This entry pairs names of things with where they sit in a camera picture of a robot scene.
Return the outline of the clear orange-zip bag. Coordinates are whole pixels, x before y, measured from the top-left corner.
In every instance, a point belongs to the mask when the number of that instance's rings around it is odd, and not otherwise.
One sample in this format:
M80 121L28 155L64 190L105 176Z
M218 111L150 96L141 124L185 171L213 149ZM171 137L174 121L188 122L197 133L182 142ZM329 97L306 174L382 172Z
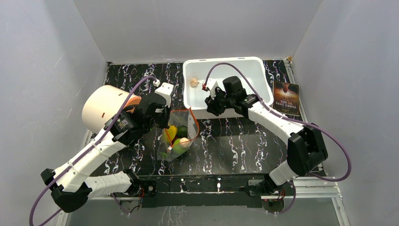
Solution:
M158 161L173 161L180 157L199 135L199 124L190 108L171 111L168 126L168 129L162 130Z

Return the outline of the green avocado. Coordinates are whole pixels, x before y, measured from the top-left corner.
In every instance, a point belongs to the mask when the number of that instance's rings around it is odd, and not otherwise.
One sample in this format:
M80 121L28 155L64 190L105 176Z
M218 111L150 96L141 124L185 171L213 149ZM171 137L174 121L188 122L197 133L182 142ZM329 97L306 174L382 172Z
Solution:
M177 137L186 137L188 138L188 128L184 125L178 126L177 127L177 132L176 132Z

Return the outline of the garlic bulb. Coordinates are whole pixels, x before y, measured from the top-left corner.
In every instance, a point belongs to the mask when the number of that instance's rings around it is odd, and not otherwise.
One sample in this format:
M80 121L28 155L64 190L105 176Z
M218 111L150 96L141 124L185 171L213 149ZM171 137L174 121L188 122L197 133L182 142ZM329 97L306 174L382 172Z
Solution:
M199 81L196 79L196 78L191 78L191 80L190 80L190 86L192 87L192 88L195 88L195 87L197 87L199 85Z
M179 145L182 146L182 147L190 147L191 140L186 138L186 137L180 138L179 139Z

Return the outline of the green wrinkled fruit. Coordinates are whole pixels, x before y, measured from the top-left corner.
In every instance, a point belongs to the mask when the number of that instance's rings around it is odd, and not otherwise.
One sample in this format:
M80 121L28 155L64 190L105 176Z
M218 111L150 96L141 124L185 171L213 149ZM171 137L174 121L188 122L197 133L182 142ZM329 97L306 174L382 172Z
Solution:
M188 147L182 147L179 145L179 138L174 142L172 146L172 153L176 156L180 156L188 150Z

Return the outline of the dark purple mangosteen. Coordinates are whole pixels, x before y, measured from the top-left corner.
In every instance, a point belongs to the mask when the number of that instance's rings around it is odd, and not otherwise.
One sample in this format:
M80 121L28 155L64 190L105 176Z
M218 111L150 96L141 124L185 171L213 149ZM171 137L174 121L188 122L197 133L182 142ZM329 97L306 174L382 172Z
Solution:
M159 153L159 157L160 157L162 160L168 159L168 158L169 158L169 153L160 152L160 153Z

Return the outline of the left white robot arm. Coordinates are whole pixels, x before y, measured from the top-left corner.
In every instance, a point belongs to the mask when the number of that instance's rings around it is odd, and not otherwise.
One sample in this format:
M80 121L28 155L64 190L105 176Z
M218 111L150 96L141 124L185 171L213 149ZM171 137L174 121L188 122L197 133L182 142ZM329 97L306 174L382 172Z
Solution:
M171 95L150 93L137 105L122 109L110 118L99 131L94 142L87 145L67 163L55 170L45 169L41 177L51 190L56 205L66 213L82 207L88 200L113 194L137 196L146 193L156 183L140 180L130 169L106 176L91 176L103 162L116 152L139 140L153 126L168 126Z

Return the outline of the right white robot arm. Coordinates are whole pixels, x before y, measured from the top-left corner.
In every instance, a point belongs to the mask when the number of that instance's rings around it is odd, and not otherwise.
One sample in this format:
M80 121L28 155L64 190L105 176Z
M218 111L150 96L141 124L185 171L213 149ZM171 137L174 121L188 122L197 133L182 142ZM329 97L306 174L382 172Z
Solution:
M263 180L249 180L245 186L248 195L277 195L284 184L298 176L305 176L328 158L327 149L320 131L312 125L285 120L284 116L264 106L258 94L248 94L237 76L223 80L223 89L217 81L202 85L210 95L205 99L207 112L219 116L227 109L256 122L278 136L287 146L287 158L267 173Z

